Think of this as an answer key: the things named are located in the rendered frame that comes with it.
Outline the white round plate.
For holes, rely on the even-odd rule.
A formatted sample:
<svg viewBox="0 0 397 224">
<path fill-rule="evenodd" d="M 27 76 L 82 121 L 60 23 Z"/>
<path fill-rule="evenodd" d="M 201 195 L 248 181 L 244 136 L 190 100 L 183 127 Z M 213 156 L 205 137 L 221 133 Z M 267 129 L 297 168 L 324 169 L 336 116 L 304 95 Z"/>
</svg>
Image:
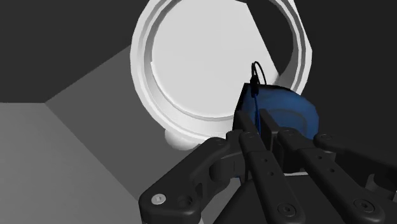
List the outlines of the white round plate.
<svg viewBox="0 0 397 224">
<path fill-rule="evenodd" d="M 232 128 L 256 61 L 269 83 L 303 92 L 312 47 L 295 0 L 148 0 L 130 46 L 140 101 L 183 151 Z"/>
</svg>

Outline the blue round object with cord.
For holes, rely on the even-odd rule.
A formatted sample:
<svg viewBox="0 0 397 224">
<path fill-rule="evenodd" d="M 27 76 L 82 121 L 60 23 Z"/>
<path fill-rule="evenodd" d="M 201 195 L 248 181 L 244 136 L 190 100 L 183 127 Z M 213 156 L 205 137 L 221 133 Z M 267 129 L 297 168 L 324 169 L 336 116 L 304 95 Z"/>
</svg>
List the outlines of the blue round object with cord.
<svg viewBox="0 0 397 224">
<path fill-rule="evenodd" d="M 265 109 L 277 126 L 296 129 L 304 137 L 313 139 L 319 132 L 315 105 L 288 88 L 260 83 L 259 77 L 263 75 L 260 63 L 253 62 L 250 81 L 243 85 L 236 110 L 248 114 L 260 136 L 269 136 L 260 121 L 260 110 Z"/>
</svg>

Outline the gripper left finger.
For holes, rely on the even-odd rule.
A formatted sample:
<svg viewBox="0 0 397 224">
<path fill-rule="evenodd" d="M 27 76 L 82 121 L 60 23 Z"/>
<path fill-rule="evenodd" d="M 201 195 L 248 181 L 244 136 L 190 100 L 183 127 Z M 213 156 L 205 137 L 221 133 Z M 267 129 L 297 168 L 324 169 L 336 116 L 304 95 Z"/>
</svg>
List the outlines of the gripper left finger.
<svg viewBox="0 0 397 224">
<path fill-rule="evenodd" d="M 235 113 L 226 138 L 201 144 L 139 198 L 143 224 L 199 224 L 202 211 L 232 178 L 241 186 L 213 224 L 306 224 L 305 212 L 274 156 L 279 125 L 260 110 L 261 135 Z"/>
</svg>

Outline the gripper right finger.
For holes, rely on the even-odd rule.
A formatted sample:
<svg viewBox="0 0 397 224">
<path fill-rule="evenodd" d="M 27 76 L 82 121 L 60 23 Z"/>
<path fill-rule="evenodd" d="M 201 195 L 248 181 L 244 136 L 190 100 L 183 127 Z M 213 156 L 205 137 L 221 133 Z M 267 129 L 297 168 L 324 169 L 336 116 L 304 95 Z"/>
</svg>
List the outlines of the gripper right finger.
<svg viewBox="0 0 397 224">
<path fill-rule="evenodd" d="M 308 139 L 296 129 L 278 126 L 267 110 L 259 113 L 261 133 L 270 134 L 271 150 L 279 146 L 283 164 L 293 161 L 304 168 L 345 224 L 397 224 L 397 202 L 381 204 L 381 196 L 365 189 L 373 175 L 391 183 L 388 191 L 397 190 L 397 162 L 389 154 L 350 147 L 328 134 Z"/>
</svg>

